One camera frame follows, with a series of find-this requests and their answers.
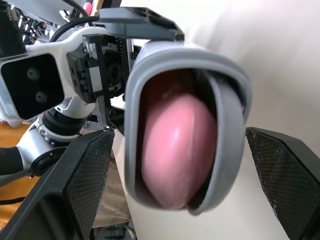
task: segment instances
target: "gray rubber frame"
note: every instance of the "gray rubber frame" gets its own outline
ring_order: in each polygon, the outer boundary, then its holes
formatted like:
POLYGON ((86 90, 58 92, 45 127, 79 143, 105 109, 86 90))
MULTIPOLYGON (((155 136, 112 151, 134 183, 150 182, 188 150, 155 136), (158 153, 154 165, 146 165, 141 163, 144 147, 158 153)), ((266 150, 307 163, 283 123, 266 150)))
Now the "gray rubber frame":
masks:
POLYGON ((199 76, 209 81, 216 103, 218 140, 211 179, 201 203, 186 206, 191 214, 199 215, 221 203, 236 179, 244 150, 252 89, 249 78, 238 65, 204 48, 169 41, 149 42, 142 48, 125 91, 125 184, 129 194, 146 206, 161 208, 150 193, 141 193, 141 186, 136 182, 140 95, 153 76, 176 69, 199 70, 199 76), (237 93, 229 82, 216 81, 213 72, 229 76, 237 86, 237 93))

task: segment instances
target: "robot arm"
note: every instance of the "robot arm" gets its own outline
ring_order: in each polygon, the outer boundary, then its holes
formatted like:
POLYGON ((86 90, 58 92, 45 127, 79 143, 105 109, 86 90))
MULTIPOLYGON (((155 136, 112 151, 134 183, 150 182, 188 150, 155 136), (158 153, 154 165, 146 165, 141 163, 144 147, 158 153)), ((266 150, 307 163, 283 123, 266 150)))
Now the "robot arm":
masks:
POLYGON ((171 21, 157 16, 160 23, 147 22, 141 17, 146 13, 156 14, 144 8, 103 9, 97 24, 105 27, 85 27, 66 40, 26 49, 17 41, 20 48, 11 51, 8 41, 20 39, 19 32, 4 21, 1 28, 8 29, 8 36, 6 47, 1 45, 1 118, 12 123, 38 117, 16 147, 2 149, 0 186, 27 175, 41 176, 80 136, 96 105, 102 124, 124 133, 124 112, 113 108, 110 99, 125 92, 140 50, 132 38, 183 39, 177 27, 166 28, 174 25, 171 21))
POLYGON ((153 77, 187 70, 197 98, 216 118, 217 139, 212 143, 216 144, 214 166, 208 170, 201 191, 185 208, 199 215, 219 205, 236 179, 243 155, 245 124, 252 103, 248 76, 225 57, 185 43, 183 32, 174 22, 147 8, 101 9, 94 24, 100 27, 84 27, 66 40, 30 45, 26 52, 0 59, 2 116, 18 121, 39 116, 26 134, 37 135, 32 141, 41 139, 46 145, 31 156, 23 153, 31 149, 22 147, 28 141, 21 143, 21 156, 30 156, 27 174, 41 175, 54 162, 50 158, 42 160, 42 155, 50 157, 51 151, 63 151, 68 143, 76 142, 73 140, 91 113, 90 106, 97 104, 102 124, 125 134, 128 192, 137 202, 161 209, 139 170, 146 117, 140 107, 144 105, 141 96, 153 77), (140 50, 133 46, 132 39, 151 41, 140 50), (122 94, 125 111, 113 108, 110 101, 122 94), (65 111, 68 98, 78 98, 69 108, 72 114, 65 111))

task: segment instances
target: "black gear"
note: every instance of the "black gear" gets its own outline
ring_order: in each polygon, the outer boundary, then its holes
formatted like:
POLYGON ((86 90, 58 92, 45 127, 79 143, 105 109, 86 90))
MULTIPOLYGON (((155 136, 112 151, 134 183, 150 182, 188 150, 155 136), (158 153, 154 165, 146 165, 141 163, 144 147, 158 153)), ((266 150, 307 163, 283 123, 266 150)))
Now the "black gear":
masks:
POLYGON ((109 90, 111 92, 116 92, 122 87, 123 71, 120 63, 110 63, 106 67, 106 76, 109 81, 109 90))

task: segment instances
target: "pink object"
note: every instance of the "pink object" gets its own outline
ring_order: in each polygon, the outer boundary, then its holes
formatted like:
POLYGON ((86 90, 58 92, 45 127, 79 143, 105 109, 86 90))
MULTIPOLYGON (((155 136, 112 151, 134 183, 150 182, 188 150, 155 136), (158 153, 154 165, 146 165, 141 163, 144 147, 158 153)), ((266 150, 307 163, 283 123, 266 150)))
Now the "pink object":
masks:
POLYGON ((83 9, 90 15, 92 11, 92 4, 90 2, 84 3, 83 9))
POLYGON ((211 170, 217 124, 207 106, 188 91, 165 95, 160 100, 156 97, 157 103, 152 97, 148 101, 141 171, 148 189, 164 208, 180 209, 211 170))

